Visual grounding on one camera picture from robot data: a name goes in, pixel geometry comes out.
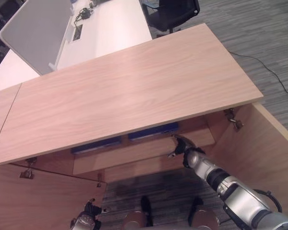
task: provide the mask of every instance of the white desk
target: white desk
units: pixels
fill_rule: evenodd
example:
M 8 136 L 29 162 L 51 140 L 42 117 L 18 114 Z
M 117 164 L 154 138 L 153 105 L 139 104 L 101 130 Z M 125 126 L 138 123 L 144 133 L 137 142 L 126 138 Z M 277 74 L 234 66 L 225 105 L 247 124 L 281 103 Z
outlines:
M 75 15 L 89 0 L 73 4 Z M 96 57 L 150 41 L 151 35 L 139 0 L 109 0 L 94 8 L 93 15 L 83 24 L 81 38 L 65 42 L 58 69 L 72 66 Z M 0 64 L 0 90 L 14 86 L 39 75 L 12 50 Z

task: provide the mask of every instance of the electrical wire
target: electrical wire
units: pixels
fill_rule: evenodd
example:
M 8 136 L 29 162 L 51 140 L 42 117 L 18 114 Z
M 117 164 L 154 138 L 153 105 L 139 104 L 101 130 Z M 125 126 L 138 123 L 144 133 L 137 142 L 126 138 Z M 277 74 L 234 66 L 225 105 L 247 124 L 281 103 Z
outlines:
M 237 53 L 231 52 L 231 51 L 229 51 L 229 50 L 228 50 L 228 52 L 231 53 L 231 54 L 240 56 L 240 57 L 252 58 L 252 59 L 255 59 L 255 60 L 259 61 L 269 72 L 271 72 L 271 73 L 274 74 L 274 76 L 277 78 L 278 82 L 282 85 L 284 91 L 288 94 L 288 91 L 287 91 L 287 89 L 285 88 L 283 82 L 280 80 L 279 76 L 278 76 L 275 72 L 273 72 L 271 69 L 269 69 L 261 60 L 259 60 L 259 59 L 256 58 L 256 57 L 252 57 L 252 56 L 248 56 L 248 55 L 237 54 Z
M 268 198 L 270 198 L 273 203 L 275 204 L 275 206 L 277 207 L 277 211 L 278 212 L 283 212 L 283 209 L 282 209 L 282 206 L 280 205 L 279 201 L 271 194 L 270 191 L 263 191 L 263 190 L 260 190 L 260 189 L 254 189 L 255 192 L 261 194 L 261 195 L 264 195 L 264 196 L 267 196 Z
M 226 220 L 220 222 L 219 225 L 224 224 L 225 222 L 228 222 L 228 221 L 230 221 L 230 220 L 231 220 L 231 218 L 228 218 L 228 219 L 226 219 Z
M 78 33 L 80 33 L 80 30 L 79 30 L 79 28 L 78 28 L 78 26 L 77 26 L 77 22 L 80 21 L 80 20 L 83 20 L 83 15 L 85 14 L 85 11 L 88 11 L 88 12 L 90 12 L 90 14 L 92 14 L 93 9 L 84 7 L 83 9 L 81 9 L 81 10 L 79 11 L 79 14 L 78 14 L 77 17 L 75 18 L 75 21 L 73 22 L 73 24 L 75 25 L 76 30 L 78 31 Z

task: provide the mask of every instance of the gray carpet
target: gray carpet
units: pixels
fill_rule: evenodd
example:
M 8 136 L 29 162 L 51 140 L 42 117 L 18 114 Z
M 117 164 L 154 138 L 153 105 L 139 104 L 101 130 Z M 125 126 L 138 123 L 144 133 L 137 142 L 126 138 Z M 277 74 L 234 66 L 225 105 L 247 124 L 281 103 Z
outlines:
M 151 201 L 154 226 L 188 226 L 187 218 L 192 201 L 197 195 L 211 208 L 220 221 L 228 219 L 222 201 L 216 193 L 192 170 L 179 169 L 110 183 L 103 199 L 103 207 L 111 211 L 102 214 L 102 230 L 119 230 L 124 217 L 131 211 L 141 210 L 142 196 Z M 220 226 L 221 230 L 237 230 L 232 221 Z
M 262 60 L 288 89 L 288 0 L 200 0 L 201 12 L 179 28 L 206 23 L 230 51 Z M 150 28 L 152 37 L 161 32 Z M 262 104 L 288 129 L 288 95 L 275 76 L 256 60 L 234 57 L 260 91 Z M 152 201 L 156 225 L 187 225 L 192 199 L 201 196 L 221 221 L 228 217 L 215 193 L 192 172 L 182 169 L 129 179 L 108 185 L 103 230 L 119 229 L 124 216 L 140 208 L 142 195 Z M 220 229 L 237 229 L 232 221 Z
M 288 90 L 288 0 L 199 0 L 201 11 L 180 29 L 206 23 L 230 51 L 259 58 Z M 159 32 L 150 28 L 153 38 Z M 288 129 L 288 95 L 256 60 L 234 56 L 263 93 L 262 104 Z

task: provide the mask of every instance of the gray partition panel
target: gray partition panel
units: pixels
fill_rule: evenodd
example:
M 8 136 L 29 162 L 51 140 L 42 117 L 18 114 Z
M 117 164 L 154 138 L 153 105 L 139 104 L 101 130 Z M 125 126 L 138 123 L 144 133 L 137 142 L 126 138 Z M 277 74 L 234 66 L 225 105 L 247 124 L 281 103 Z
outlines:
M 70 0 L 28 0 L 0 31 L 0 39 L 40 75 L 50 73 L 71 8 Z

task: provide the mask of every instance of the cable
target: cable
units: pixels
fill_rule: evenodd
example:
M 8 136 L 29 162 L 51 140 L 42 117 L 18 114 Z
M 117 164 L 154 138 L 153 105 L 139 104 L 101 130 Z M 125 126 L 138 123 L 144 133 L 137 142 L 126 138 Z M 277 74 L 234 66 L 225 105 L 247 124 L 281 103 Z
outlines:
M 79 11 L 79 14 L 78 14 L 77 17 L 75 18 L 75 21 L 73 22 L 73 24 L 75 25 L 76 30 L 78 31 L 78 33 L 80 33 L 80 30 L 79 30 L 79 28 L 77 27 L 77 24 L 76 24 L 76 23 L 77 23 L 78 21 L 80 21 L 80 20 L 88 19 L 89 17 L 91 17 L 92 12 L 93 12 L 93 9 L 87 8 L 87 7 L 84 7 L 83 9 L 81 9 L 81 10 Z
M 228 221 L 230 221 L 230 220 L 231 220 L 231 218 L 228 218 L 228 219 L 226 219 L 226 220 L 220 222 L 219 225 L 224 224 L 225 222 L 228 222 Z
M 248 56 L 248 55 L 241 55 L 241 54 L 237 54 L 237 53 L 234 53 L 234 52 L 231 52 L 228 50 L 229 53 L 231 54 L 234 54 L 234 55 L 237 55 L 237 56 L 240 56 L 240 57 L 245 57 L 245 58 L 252 58 L 252 59 L 255 59 L 257 61 L 259 61 L 269 72 L 273 73 L 274 76 L 276 76 L 278 82 L 282 85 L 284 91 L 288 94 L 288 91 L 287 89 L 285 88 L 284 84 L 282 83 L 282 81 L 280 80 L 280 78 L 278 77 L 278 75 L 276 73 L 274 73 L 271 69 L 269 69 L 261 60 L 259 60 L 258 58 L 256 57 L 252 57 L 252 56 Z
M 275 204 L 275 206 L 277 207 L 277 211 L 278 212 L 283 212 L 283 209 L 282 209 L 282 206 L 280 205 L 279 201 L 271 194 L 270 191 L 263 191 L 263 190 L 260 190 L 260 189 L 254 189 L 255 192 L 261 194 L 261 195 L 264 195 L 264 196 L 267 196 L 268 198 L 270 198 L 273 203 Z

